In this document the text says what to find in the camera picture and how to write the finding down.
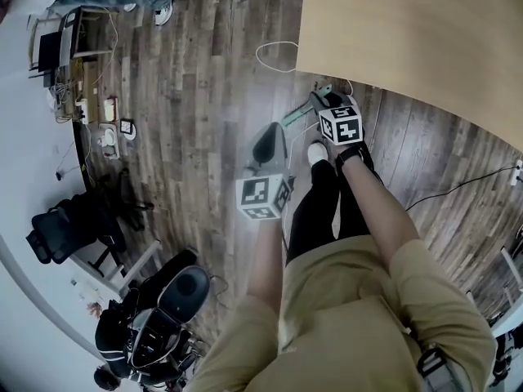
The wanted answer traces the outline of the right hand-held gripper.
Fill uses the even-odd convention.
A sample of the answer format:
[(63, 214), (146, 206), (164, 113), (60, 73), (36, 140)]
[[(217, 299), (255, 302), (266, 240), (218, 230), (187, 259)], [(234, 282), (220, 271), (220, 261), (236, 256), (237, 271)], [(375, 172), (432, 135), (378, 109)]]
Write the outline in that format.
[(353, 96), (337, 91), (312, 91), (309, 101), (318, 113), (325, 139), (334, 145), (349, 145), (364, 139), (360, 108)]

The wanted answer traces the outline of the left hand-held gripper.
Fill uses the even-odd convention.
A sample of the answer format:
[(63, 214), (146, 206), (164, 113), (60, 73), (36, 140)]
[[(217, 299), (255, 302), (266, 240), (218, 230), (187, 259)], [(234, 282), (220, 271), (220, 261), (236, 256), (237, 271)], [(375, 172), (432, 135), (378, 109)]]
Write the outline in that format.
[(253, 221), (282, 216), (291, 194), (284, 129), (272, 122), (251, 139), (246, 162), (235, 181), (236, 207)]

